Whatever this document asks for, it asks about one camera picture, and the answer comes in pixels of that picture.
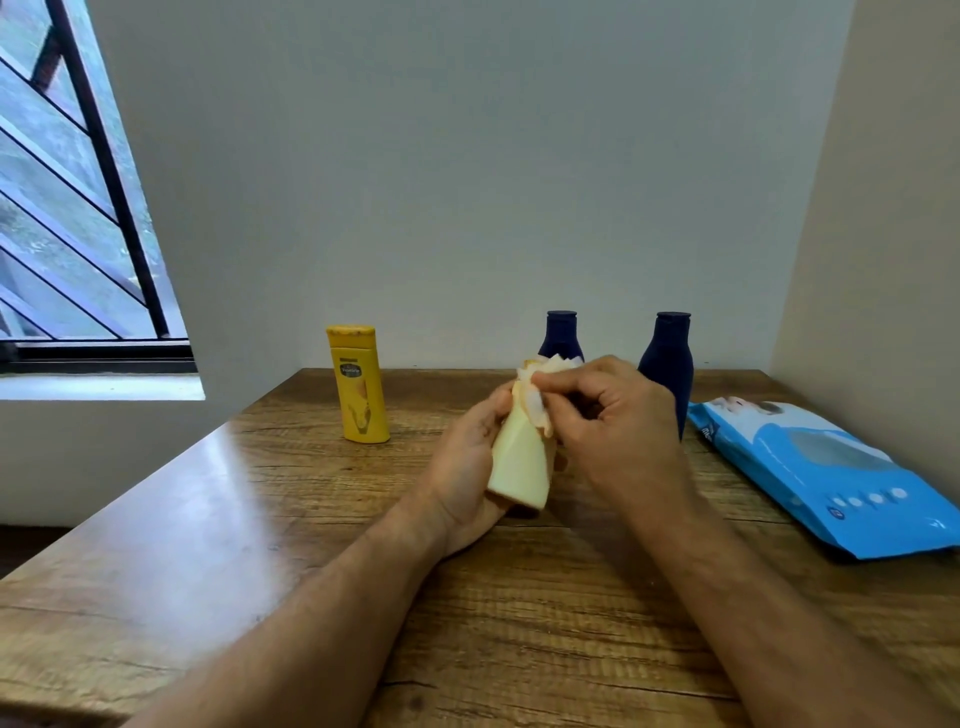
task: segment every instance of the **vaseline lotion bottle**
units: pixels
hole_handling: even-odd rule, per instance
[[[337,377],[344,437],[355,443],[385,443],[390,439],[383,401],[376,329],[365,326],[328,327],[333,373]]]

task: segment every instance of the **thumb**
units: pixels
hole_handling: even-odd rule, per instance
[[[514,404],[514,398],[510,394],[510,384],[512,382],[497,387],[489,397],[474,404],[464,415],[465,423],[471,428],[477,428],[480,436],[488,443],[492,444],[496,434],[500,431],[503,418],[510,414],[511,407]]]
[[[567,444],[578,439],[588,425],[587,420],[573,406],[573,402],[563,395],[550,392],[541,392],[541,395],[547,414],[550,415],[550,422],[560,439]]]

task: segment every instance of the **window sill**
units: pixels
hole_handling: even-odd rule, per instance
[[[6,375],[0,400],[202,401],[199,375]]]

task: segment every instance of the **yellow bottle cap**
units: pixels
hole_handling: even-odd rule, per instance
[[[353,324],[327,327],[331,349],[376,349],[376,329]]]

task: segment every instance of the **wet wipes package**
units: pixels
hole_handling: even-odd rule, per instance
[[[818,538],[858,559],[960,545],[960,510],[918,475],[793,404],[691,403],[720,453]]]

